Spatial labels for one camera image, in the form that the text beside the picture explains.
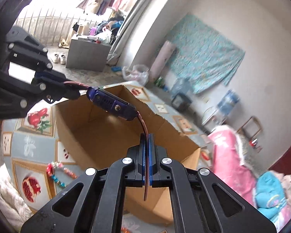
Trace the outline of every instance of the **water bottle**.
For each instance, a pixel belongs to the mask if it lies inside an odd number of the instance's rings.
[[[223,99],[218,103],[217,108],[223,115],[228,116],[238,102],[239,96],[233,90],[229,90]]]
[[[175,84],[173,85],[170,94],[171,97],[174,98],[178,93],[182,93],[186,95],[189,91],[193,91],[193,88],[189,82],[189,78],[181,78],[177,79]]]

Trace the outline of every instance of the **cardboard box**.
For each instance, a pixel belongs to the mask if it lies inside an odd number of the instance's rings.
[[[200,148],[193,140],[205,141],[202,132],[170,106],[136,82],[106,88],[110,93],[136,106],[156,145],[166,148],[168,156],[196,169]],[[57,132],[60,141],[83,169],[109,167],[126,156],[127,149],[139,144],[142,127],[137,118],[116,118],[90,102],[86,95],[76,101],[56,104]],[[149,223],[173,221],[168,188],[149,188],[143,201],[144,188],[127,188],[124,209]]]

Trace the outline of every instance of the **teal curtain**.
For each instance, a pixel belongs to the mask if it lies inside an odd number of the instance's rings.
[[[189,78],[194,93],[217,83],[228,85],[245,52],[194,15],[186,15],[167,34],[177,49],[167,66],[178,78]]]

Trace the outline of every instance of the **white sneaker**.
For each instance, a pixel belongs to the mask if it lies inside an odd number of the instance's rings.
[[[60,60],[58,53],[54,54],[54,57],[52,58],[52,60],[53,60],[54,63],[58,63],[58,61]]]
[[[66,55],[65,55],[65,54],[62,54],[62,55],[61,55],[61,64],[62,64],[62,65],[66,64],[66,60],[67,60]]]

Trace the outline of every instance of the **bead string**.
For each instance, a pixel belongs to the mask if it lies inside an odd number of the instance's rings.
[[[65,188],[67,185],[64,182],[61,182],[54,174],[55,169],[60,169],[69,177],[76,179],[78,176],[70,171],[67,167],[64,167],[61,162],[52,162],[47,165],[47,175],[60,187]]]

